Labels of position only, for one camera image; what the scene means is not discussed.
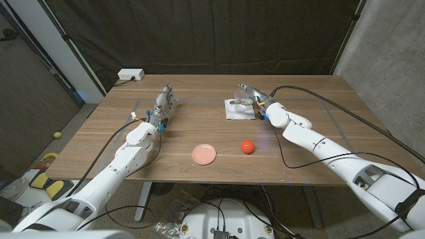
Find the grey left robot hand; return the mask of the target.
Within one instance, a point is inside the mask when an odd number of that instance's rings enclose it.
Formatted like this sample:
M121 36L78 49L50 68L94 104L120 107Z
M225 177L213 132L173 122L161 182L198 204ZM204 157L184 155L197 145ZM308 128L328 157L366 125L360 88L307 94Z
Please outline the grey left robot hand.
M167 115L178 101L174 98L171 83L168 83L156 97L153 109L148 114L147 122L153 125L158 132L162 132L168 126Z

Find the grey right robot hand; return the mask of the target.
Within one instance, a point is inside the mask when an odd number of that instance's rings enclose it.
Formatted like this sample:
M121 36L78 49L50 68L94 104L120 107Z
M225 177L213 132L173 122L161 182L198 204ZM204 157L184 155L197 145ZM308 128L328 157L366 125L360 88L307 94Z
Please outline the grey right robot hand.
M265 94L263 91L252 88L245 84L238 85L243 90L243 96L234 97L233 104L240 104L244 106L252 106L257 104L260 111L266 113L267 108L274 103L271 96Z

